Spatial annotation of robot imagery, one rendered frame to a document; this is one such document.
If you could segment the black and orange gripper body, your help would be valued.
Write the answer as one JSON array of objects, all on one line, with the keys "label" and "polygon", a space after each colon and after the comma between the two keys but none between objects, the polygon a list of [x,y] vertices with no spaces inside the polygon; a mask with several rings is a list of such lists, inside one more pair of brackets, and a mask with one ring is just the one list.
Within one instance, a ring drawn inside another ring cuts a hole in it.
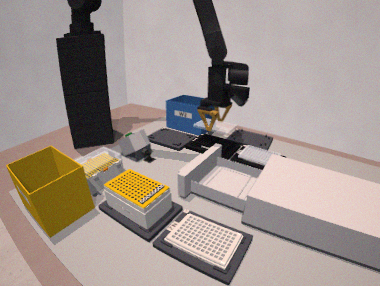
[{"label": "black and orange gripper body", "polygon": [[232,105],[231,98],[224,101],[224,102],[212,101],[212,85],[223,85],[223,83],[210,83],[210,82],[208,82],[208,97],[200,100],[200,106],[198,106],[197,109],[210,112],[213,110],[213,108],[209,108],[209,106],[212,106],[212,104],[213,104],[213,107],[221,107],[221,108],[226,108],[229,105]]}]

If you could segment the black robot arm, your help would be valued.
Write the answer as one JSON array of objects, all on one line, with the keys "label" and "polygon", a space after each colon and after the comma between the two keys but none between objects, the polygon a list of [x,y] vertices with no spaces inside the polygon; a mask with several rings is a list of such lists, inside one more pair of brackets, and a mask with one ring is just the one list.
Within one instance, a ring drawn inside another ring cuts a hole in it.
[{"label": "black robot arm", "polygon": [[[71,7],[72,24],[69,25],[70,32],[64,34],[64,37],[101,33],[101,31],[94,31],[90,14],[100,8],[102,0],[67,1]],[[212,85],[212,101],[224,102],[231,98],[238,106],[242,107],[248,101],[250,87],[237,85],[248,85],[249,67],[244,63],[223,61],[227,56],[227,48],[212,0],[193,0],[193,3],[208,55],[211,58],[212,66],[208,67],[208,82],[226,83],[226,69],[228,69],[228,81],[230,83]]]}]

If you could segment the yellow open-top bin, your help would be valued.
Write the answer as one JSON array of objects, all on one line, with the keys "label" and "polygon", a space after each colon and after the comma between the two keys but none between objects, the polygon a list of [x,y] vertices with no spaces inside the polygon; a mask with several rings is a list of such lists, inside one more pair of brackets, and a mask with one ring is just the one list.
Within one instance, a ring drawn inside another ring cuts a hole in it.
[{"label": "yellow open-top bin", "polygon": [[50,238],[95,208],[83,166],[53,146],[6,167],[23,204]]}]

